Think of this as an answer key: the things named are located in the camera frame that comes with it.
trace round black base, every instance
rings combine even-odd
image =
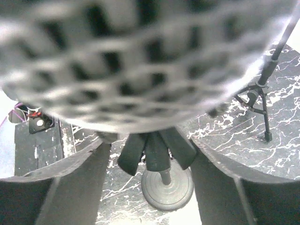
[[[174,211],[184,207],[194,191],[192,174],[189,169],[171,161],[171,183],[164,185],[158,172],[145,170],[142,176],[142,193],[146,201],[160,211]]]

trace marble surface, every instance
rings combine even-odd
[[[274,49],[266,52],[271,55]],[[199,114],[182,124],[189,138],[199,139],[242,164],[264,173],[289,179],[300,179],[300,54],[286,46],[275,73],[269,79],[267,104],[273,141],[264,140],[263,116],[248,111],[235,99],[226,113],[211,119]],[[262,108],[259,100],[255,105]],[[73,127],[76,149],[97,139],[92,132]],[[177,225],[201,224],[195,196],[183,209],[160,212],[147,204],[141,190],[145,165],[140,163],[131,177],[117,166],[117,159],[127,135],[112,146],[107,176],[100,200],[97,225]]]

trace tripod foot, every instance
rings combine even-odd
[[[174,211],[184,207],[194,192],[190,169],[182,170],[180,165],[171,161],[171,183],[165,185],[159,172],[145,170],[142,176],[142,193],[146,201],[160,211]]]
[[[273,138],[272,138],[272,133],[270,133],[270,132],[264,132],[264,138],[266,139],[266,141],[267,142],[270,142],[270,141],[272,141],[273,140]]]

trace black tripod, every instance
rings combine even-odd
[[[188,168],[197,150],[176,128],[130,134],[118,164],[135,176],[142,156],[147,169],[142,176],[142,192],[147,202],[161,211],[185,206],[193,195],[194,183]]]
[[[267,94],[269,93],[269,87],[267,86],[268,78],[273,74],[277,64],[278,64],[278,58],[280,56],[280,53],[282,49],[284,48],[288,38],[290,37],[292,31],[294,30],[297,21],[299,18],[296,18],[291,20],[291,22],[286,27],[284,34],[277,45],[274,53],[272,54],[271,58],[265,63],[262,74],[258,81],[255,83],[249,84],[247,87],[243,88],[237,95],[235,95],[235,99],[237,99],[242,105],[248,106],[248,109],[252,112],[261,114],[264,116],[264,123],[266,130],[264,132],[265,140],[267,142],[272,141],[272,133],[270,132],[270,125],[269,125],[269,116],[268,116],[268,109],[267,109]],[[247,96],[249,98],[248,102],[245,102],[243,99],[241,99],[238,95],[248,91]],[[254,108],[254,104],[256,103],[258,97],[262,98],[262,110]]]

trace perforated white object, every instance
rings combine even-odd
[[[0,84],[86,128],[166,128],[222,102],[241,88],[233,85],[237,80],[249,81],[246,69],[281,31],[295,2],[2,3]]]

